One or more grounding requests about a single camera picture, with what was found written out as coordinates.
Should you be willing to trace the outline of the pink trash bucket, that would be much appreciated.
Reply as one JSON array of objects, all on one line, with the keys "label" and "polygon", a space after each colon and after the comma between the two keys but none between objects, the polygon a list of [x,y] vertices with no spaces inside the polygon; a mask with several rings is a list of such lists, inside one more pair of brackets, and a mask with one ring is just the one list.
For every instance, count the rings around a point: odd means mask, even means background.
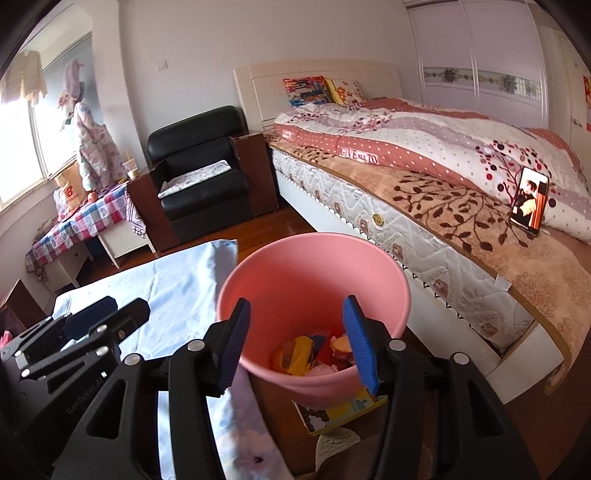
[{"label": "pink trash bucket", "polygon": [[405,331],[411,293],[393,257],[352,235],[300,234],[270,243],[239,263],[221,287],[216,316],[224,320],[238,299],[248,300],[252,313],[242,367],[287,390],[298,404],[325,409],[362,390],[356,368],[314,377],[283,374],[271,365],[284,342],[301,335],[342,333],[342,304],[349,295],[391,336]]}]

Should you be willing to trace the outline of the yellow plastic bag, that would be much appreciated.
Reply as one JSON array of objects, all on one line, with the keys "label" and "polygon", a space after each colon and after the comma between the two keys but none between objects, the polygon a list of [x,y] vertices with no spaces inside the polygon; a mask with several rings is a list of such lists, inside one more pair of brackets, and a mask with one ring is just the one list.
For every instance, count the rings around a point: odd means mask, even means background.
[{"label": "yellow plastic bag", "polygon": [[304,376],[315,366],[325,340],[324,335],[303,335],[283,342],[271,358],[271,368],[281,374]]}]

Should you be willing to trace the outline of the orange peel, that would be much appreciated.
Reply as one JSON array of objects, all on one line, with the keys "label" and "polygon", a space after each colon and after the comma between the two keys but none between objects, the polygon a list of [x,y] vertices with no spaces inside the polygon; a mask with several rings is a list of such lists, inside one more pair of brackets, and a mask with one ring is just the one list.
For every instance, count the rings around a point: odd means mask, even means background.
[{"label": "orange peel", "polygon": [[349,343],[348,335],[344,334],[339,337],[332,337],[329,342],[329,347],[332,350],[332,357],[335,360],[351,363],[353,360],[353,349]]}]

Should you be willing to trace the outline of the pink polka dot cushion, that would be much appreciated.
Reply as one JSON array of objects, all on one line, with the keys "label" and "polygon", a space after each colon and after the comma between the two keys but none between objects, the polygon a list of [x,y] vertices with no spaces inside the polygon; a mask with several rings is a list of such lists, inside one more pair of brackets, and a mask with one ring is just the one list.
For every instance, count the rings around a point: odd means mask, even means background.
[{"label": "pink polka dot cushion", "polygon": [[3,349],[12,340],[13,340],[13,335],[11,334],[11,332],[8,330],[5,330],[0,337],[0,349]]}]

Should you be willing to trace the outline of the light blue table cloth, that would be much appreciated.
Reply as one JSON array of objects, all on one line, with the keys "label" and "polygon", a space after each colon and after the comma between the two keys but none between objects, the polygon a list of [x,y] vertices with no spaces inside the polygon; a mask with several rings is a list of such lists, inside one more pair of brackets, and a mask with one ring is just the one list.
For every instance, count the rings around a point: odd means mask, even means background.
[{"label": "light blue table cloth", "polygon": [[[146,324],[122,341],[122,355],[166,357],[204,337],[216,320],[221,287],[238,264],[238,243],[215,240],[166,255],[57,297],[53,316],[74,314],[105,296],[118,306],[136,298],[150,307]],[[266,428],[245,369],[228,390],[207,401],[221,466],[228,479],[293,476]]]}]

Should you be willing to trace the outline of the white side table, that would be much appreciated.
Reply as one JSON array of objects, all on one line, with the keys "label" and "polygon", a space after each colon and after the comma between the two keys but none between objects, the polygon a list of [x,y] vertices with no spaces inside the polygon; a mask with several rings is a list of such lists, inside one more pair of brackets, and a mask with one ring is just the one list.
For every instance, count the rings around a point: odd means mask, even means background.
[{"label": "white side table", "polygon": [[148,247],[152,254],[156,254],[156,249],[149,236],[147,234],[138,235],[129,222],[116,223],[99,232],[97,238],[116,269],[120,268],[120,258],[137,249]]}]

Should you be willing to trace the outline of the book under bucket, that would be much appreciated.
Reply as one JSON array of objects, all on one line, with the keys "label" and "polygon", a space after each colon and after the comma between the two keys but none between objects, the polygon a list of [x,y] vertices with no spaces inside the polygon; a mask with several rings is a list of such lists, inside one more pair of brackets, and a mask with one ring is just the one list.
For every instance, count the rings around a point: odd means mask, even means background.
[{"label": "book under bucket", "polygon": [[362,390],[355,398],[327,409],[311,409],[293,402],[304,428],[311,436],[318,436],[341,427],[387,402],[387,396],[373,396]]}]

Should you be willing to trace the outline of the checkered tablecloth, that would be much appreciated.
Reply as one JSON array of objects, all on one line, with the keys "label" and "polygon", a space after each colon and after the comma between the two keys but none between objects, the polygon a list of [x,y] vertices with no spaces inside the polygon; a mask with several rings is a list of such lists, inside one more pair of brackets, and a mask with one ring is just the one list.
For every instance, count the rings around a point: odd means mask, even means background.
[{"label": "checkered tablecloth", "polygon": [[93,203],[85,203],[68,218],[58,221],[35,241],[25,255],[25,266],[39,281],[44,279],[44,266],[56,260],[76,244],[96,237],[119,223],[127,223],[142,240],[146,226],[127,191],[127,184],[117,184]]}]

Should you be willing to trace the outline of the brown paper shopping bag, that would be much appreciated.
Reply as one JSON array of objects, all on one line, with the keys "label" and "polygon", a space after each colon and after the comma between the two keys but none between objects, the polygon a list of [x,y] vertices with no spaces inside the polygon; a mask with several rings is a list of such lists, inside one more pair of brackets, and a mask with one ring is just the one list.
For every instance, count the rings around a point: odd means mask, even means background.
[{"label": "brown paper shopping bag", "polygon": [[87,198],[82,186],[79,168],[76,163],[64,168],[56,177],[57,189],[53,192],[53,201],[60,220],[79,208]]}]

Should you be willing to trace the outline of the hanging floral jacket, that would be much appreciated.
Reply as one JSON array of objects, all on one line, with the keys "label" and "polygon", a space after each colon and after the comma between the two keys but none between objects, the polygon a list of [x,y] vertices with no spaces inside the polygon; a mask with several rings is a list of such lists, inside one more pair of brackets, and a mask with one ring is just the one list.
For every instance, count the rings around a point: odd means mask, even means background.
[{"label": "hanging floral jacket", "polygon": [[65,67],[58,107],[64,112],[64,126],[76,127],[76,159],[85,192],[100,193],[126,179],[123,159],[105,124],[98,124],[84,102],[85,86],[80,80],[83,64],[76,58]]}]

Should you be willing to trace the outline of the white seat cushion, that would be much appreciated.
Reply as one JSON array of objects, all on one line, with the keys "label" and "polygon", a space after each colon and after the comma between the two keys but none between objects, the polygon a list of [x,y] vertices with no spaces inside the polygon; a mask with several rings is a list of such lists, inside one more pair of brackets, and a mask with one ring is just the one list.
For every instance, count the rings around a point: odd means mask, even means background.
[{"label": "white seat cushion", "polygon": [[197,170],[190,171],[178,177],[174,177],[170,181],[163,182],[160,192],[157,194],[157,198],[163,199],[167,196],[186,190],[191,186],[224,174],[230,170],[231,166],[228,164],[228,162],[225,160],[219,160],[213,164],[209,164]]}]

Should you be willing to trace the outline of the smartphone on bed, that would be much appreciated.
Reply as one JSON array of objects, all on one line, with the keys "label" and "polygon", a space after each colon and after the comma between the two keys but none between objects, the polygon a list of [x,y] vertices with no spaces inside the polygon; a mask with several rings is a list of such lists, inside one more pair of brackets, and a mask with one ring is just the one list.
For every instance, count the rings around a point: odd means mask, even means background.
[{"label": "smartphone on bed", "polygon": [[549,186],[547,176],[524,167],[511,207],[510,222],[529,234],[537,236],[548,200]]}]

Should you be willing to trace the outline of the colourful pillow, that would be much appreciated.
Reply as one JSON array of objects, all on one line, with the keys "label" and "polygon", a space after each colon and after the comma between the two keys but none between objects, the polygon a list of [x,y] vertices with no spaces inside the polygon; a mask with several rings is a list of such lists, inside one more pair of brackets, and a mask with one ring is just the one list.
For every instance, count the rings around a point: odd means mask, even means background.
[{"label": "colourful pillow", "polygon": [[332,103],[332,96],[324,76],[284,78],[283,87],[293,107],[301,107],[308,103],[318,105]]}]

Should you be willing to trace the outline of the yellow pillow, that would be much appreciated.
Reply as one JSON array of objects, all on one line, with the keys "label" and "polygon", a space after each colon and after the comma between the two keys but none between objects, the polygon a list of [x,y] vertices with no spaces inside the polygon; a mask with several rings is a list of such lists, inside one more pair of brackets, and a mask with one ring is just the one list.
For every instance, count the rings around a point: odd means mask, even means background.
[{"label": "yellow pillow", "polygon": [[356,80],[327,79],[332,100],[341,106],[360,106],[366,102],[360,85]]}]

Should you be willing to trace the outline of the white wardrobe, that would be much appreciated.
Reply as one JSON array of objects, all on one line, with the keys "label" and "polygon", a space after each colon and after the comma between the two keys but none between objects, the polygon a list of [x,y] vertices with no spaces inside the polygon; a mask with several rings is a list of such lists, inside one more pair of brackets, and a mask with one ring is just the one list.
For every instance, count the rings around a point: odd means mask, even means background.
[{"label": "white wardrobe", "polygon": [[422,100],[546,128],[590,163],[590,69],[533,1],[408,1]]}]

